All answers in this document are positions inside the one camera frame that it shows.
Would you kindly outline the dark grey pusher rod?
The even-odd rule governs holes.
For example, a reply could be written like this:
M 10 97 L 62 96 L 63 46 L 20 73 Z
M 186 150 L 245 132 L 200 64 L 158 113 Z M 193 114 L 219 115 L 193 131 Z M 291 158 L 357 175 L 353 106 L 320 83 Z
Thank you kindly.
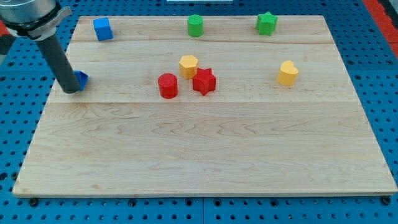
M 36 44 L 57 79 L 61 89 L 68 94 L 78 91 L 80 89 L 80 82 L 68 61 L 65 51 L 57 36 L 55 34 L 51 35 L 44 40 L 37 41 Z

